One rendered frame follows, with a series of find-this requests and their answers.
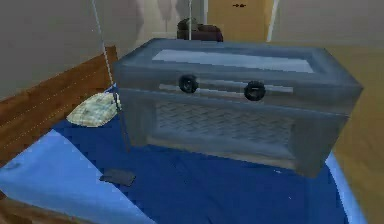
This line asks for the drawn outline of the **tan room door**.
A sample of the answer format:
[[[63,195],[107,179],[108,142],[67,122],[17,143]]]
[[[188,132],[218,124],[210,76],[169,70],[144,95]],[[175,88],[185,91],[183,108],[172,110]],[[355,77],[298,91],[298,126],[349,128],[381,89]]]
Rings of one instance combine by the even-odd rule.
[[[233,4],[246,7],[233,7]],[[208,0],[208,23],[217,26],[225,41],[264,42],[267,0]]]

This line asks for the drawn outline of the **blue bed with wooden frame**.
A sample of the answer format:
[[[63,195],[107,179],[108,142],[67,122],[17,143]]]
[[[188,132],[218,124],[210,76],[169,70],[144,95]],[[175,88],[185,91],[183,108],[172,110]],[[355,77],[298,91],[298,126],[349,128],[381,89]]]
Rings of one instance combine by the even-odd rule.
[[[79,224],[368,224],[335,155],[315,178],[160,147],[123,149],[119,120],[66,115],[109,92],[98,55],[0,101],[0,201]],[[100,181],[131,171],[131,186]]]

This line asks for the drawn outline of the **grey blue bedside chest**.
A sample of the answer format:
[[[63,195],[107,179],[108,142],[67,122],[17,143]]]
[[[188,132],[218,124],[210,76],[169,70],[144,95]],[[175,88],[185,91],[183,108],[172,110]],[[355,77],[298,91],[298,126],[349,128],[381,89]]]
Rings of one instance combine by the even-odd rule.
[[[363,91],[325,49],[154,38],[113,65],[134,146],[316,176]]]

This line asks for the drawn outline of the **pale checked pillow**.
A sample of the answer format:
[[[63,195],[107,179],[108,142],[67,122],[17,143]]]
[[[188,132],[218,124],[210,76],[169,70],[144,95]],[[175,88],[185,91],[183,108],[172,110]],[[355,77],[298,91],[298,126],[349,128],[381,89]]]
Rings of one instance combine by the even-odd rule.
[[[76,106],[66,119],[72,124],[83,127],[100,127],[111,121],[120,108],[118,94],[97,93]]]

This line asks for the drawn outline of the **small dark flat slab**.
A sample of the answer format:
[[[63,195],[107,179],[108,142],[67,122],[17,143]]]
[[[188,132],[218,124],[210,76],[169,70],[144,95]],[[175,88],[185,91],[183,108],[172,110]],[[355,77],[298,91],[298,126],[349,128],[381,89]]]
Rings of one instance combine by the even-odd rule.
[[[120,169],[108,169],[101,175],[99,180],[112,184],[131,186],[135,178],[136,175],[131,171]]]

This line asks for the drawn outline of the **thin grey lamp pole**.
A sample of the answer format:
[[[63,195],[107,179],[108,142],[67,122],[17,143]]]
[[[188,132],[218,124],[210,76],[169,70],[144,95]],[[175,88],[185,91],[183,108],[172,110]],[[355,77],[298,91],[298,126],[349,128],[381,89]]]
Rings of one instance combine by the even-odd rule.
[[[114,81],[113,81],[112,72],[111,72],[111,68],[110,68],[110,64],[109,64],[109,60],[108,60],[107,50],[106,50],[106,46],[105,46],[105,42],[104,42],[104,38],[103,38],[103,33],[102,33],[102,29],[101,29],[101,24],[100,24],[98,12],[97,12],[96,1],[95,0],[90,0],[90,2],[91,2],[91,5],[92,5],[92,10],[93,10],[94,18],[95,18],[95,21],[96,21],[97,32],[98,32],[98,35],[99,35],[99,38],[100,38],[100,46],[101,46],[101,49],[102,49],[102,52],[103,52],[103,55],[104,55],[104,59],[105,59],[105,64],[106,64],[106,67],[107,67],[107,74],[108,74],[108,77],[109,77],[109,80],[110,80],[110,84],[112,86],[114,86]]]

